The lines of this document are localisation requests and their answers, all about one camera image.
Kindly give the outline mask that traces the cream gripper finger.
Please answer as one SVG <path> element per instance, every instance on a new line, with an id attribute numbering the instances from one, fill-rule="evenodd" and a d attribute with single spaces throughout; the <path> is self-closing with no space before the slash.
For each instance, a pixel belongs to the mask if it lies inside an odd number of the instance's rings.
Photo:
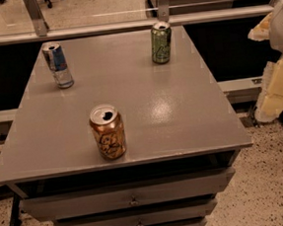
<path id="1" fill-rule="evenodd" d="M 265 39 L 269 39 L 269 25 L 271 21 L 272 14 L 269 13 L 264 17 L 259 24 L 253 27 L 249 31 L 248 38 L 257 41 L 264 41 Z"/>
<path id="2" fill-rule="evenodd" d="M 267 123 L 283 112 L 283 54 L 275 63 L 268 61 L 262 74 L 254 117 L 259 122 Z"/>

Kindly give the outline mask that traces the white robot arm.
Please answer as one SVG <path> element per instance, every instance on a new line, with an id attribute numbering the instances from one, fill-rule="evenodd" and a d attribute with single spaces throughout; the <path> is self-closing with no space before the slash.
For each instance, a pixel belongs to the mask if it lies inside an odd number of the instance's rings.
<path id="1" fill-rule="evenodd" d="M 249 31 L 248 38 L 267 39 L 271 48 L 281 52 L 277 62 L 268 61 L 264 67 L 261 92 L 255 104 L 255 119 L 267 123 L 283 112 L 283 0 L 279 0 L 272 12 Z"/>

